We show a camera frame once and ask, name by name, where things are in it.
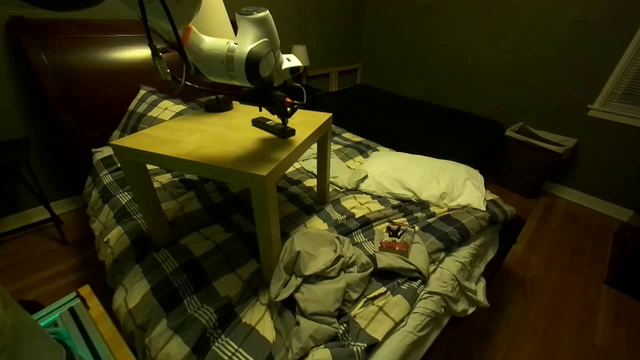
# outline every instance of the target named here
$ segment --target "wooden floor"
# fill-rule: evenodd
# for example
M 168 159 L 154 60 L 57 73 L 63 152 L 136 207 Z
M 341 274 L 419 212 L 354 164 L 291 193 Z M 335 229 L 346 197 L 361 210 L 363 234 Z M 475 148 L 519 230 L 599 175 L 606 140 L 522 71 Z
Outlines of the wooden floor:
M 620 221 L 553 195 L 490 189 L 527 225 L 489 286 L 491 306 L 452 320 L 425 359 L 640 359 L 640 303 L 603 285 Z M 84 210 L 62 217 L 68 247 L 51 226 L 2 239 L 0 284 L 50 304 L 88 283 L 109 309 Z

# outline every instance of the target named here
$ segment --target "table leg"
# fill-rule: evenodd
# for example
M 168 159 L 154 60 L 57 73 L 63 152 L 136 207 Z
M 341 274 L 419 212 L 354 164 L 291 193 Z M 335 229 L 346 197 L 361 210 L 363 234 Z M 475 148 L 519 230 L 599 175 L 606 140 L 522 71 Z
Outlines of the table leg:
M 280 217 L 275 184 L 257 184 L 251 188 L 255 231 L 258 235 L 262 274 L 271 281 L 278 263 L 282 243 L 280 239 Z
M 169 245 L 173 240 L 169 229 L 169 221 L 162 210 L 153 181 L 149 177 L 147 166 L 137 161 L 127 160 L 121 156 L 118 157 L 118 160 L 124 171 L 127 184 L 131 187 L 133 199 L 145 219 L 151 240 L 157 247 Z
M 331 158 L 331 128 L 318 139 L 317 152 L 317 201 L 326 204 L 329 201 L 329 176 Z

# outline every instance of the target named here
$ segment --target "wastebasket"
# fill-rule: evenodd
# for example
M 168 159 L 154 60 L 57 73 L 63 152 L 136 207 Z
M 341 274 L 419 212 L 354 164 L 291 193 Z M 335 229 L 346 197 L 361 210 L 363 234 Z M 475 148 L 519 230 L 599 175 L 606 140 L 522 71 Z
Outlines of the wastebasket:
M 497 182 L 525 197 L 536 197 L 553 171 L 569 158 L 577 139 L 515 124 L 505 133 Z

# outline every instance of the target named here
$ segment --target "plaid comforter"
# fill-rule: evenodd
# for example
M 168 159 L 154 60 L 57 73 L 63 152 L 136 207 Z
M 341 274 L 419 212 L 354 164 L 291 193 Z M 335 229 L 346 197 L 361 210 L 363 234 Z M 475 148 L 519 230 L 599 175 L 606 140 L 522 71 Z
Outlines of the plaid comforter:
M 355 168 L 372 152 L 388 149 L 334 126 L 332 151 Z M 149 171 L 181 239 L 165 249 L 150 248 L 145 223 L 112 154 L 95 161 L 84 192 L 99 257 L 116 289 L 113 309 L 138 357 L 286 357 L 286 329 L 295 304 L 270 301 L 261 285 L 249 190 L 182 172 Z M 349 238 L 374 263 L 362 298 L 339 314 L 339 335 L 314 358 L 365 358 L 424 289 L 423 279 L 376 271 L 375 229 L 389 220 L 415 225 L 433 271 L 472 235 L 515 214 L 498 198 L 487 201 L 486 211 L 444 209 L 335 187 L 330 202 L 320 206 L 314 202 L 316 178 L 299 163 L 277 189 L 283 240 L 309 227 L 327 229 Z

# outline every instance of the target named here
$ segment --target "black bedding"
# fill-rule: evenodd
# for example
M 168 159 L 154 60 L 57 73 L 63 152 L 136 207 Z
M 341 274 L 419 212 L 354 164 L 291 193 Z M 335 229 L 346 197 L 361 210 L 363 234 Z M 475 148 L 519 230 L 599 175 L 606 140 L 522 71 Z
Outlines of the black bedding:
M 501 123 L 369 85 L 317 94 L 308 109 L 333 113 L 335 125 L 382 146 L 463 163 L 485 177 L 502 159 Z

